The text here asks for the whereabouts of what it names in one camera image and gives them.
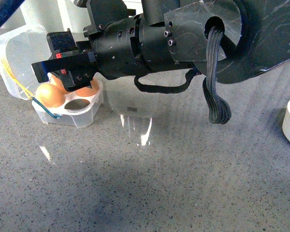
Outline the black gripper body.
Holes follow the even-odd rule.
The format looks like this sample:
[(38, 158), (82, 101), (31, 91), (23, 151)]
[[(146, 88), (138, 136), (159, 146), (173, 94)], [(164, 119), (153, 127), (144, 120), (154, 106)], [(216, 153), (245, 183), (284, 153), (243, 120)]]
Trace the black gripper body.
[(70, 30), (49, 33), (50, 59), (94, 53), (96, 73), (108, 80), (150, 72), (140, 40), (143, 16), (122, 0), (78, 0), (75, 5), (86, 8), (89, 15), (90, 25), (83, 29), (86, 40), (75, 41)]

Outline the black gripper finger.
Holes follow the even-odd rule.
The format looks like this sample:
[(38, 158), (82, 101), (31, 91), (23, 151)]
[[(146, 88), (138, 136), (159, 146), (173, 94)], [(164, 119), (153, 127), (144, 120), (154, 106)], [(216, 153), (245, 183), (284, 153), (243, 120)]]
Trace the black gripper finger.
[(52, 73), (61, 80), (66, 91), (90, 86), (97, 72), (94, 53), (49, 59), (33, 63), (31, 66), (39, 83), (48, 82), (48, 74)]

